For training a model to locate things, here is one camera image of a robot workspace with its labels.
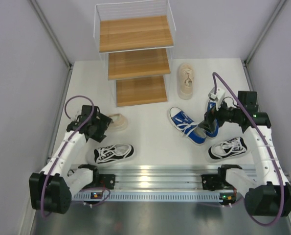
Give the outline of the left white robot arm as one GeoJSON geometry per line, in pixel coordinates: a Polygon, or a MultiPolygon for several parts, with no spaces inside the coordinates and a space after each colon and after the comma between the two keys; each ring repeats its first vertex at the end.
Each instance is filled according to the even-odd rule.
{"type": "Polygon", "coordinates": [[[88,142],[101,142],[111,118],[102,114],[99,107],[83,105],[80,115],[66,128],[64,138],[46,166],[29,178],[31,206],[42,212],[64,214],[72,198],[83,188],[94,189],[101,177],[96,166],[81,164],[69,175],[75,159],[88,142]]]}

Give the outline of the beige platform sneaker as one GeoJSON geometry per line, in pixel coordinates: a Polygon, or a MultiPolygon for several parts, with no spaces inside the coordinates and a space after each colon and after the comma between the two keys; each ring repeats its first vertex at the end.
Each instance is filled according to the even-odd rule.
{"type": "Polygon", "coordinates": [[[128,120],[122,114],[112,114],[108,117],[112,119],[108,131],[122,131],[127,128],[128,120]]]}
{"type": "Polygon", "coordinates": [[[182,63],[178,68],[177,85],[178,95],[181,99],[188,100],[193,96],[195,73],[191,64],[182,63]]]}

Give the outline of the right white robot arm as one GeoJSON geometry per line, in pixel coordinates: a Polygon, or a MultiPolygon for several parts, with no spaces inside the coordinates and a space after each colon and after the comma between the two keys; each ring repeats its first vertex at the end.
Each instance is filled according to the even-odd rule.
{"type": "Polygon", "coordinates": [[[199,127],[207,134],[216,134],[225,122],[236,123],[242,135],[211,146],[208,156],[219,162],[250,153],[256,180],[249,178],[238,164],[218,168],[217,182],[221,188],[233,186],[243,197],[251,216],[288,216],[291,212],[291,184],[284,175],[271,138],[268,114],[258,111],[257,93],[238,92],[238,104],[228,107],[225,91],[212,90],[207,111],[199,127]]]}

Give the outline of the black white sneaker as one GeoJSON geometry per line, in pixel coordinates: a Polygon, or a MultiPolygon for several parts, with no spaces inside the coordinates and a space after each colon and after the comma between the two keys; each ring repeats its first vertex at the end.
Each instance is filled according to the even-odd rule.
{"type": "Polygon", "coordinates": [[[242,157],[249,149],[242,137],[234,137],[211,146],[208,156],[212,161],[223,161],[227,159],[242,157]]]}
{"type": "Polygon", "coordinates": [[[97,166],[108,166],[130,160],[135,154],[135,148],[130,144],[113,144],[94,150],[93,162],[97,166]]]}

